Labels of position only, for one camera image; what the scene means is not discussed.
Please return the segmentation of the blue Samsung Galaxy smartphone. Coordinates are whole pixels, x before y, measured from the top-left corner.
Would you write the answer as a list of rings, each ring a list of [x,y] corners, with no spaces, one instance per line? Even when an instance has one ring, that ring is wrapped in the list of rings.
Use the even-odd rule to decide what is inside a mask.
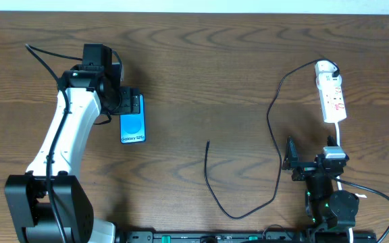
[[[146,141],[145,102],[143,95],[139,95],[140,113],[120,115],[120,142],[122,144],[139,143]]]

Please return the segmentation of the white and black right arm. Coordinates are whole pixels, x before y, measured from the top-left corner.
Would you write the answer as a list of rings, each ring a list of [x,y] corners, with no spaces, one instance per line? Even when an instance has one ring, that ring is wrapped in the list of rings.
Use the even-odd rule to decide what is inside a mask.
[[[346,190],[334,189],[333,181],[343,172],[348,155],[328,136],[322,153],[312,161],[301,161],[294,140],[286,141],[282,169],[292,172],[293,181],[306,184],[306,212],[313,220],[307,228],[307,242],[354,242],[353,227],[359,210],[359,198]]]

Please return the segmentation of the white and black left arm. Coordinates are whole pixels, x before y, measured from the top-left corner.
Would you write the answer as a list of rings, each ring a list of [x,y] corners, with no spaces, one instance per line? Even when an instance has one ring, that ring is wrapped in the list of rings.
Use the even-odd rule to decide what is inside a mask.
[[[34,160],[22,175],[10,175],[4,193],[20,242],[121,242],[115,223],[95,219],[80,185],[82,157],[101,114],[120,118],[120,142],[146,140],[144,97],[122,87],[124,69],[110,74],[99,65],[63,73],[57,109]]]

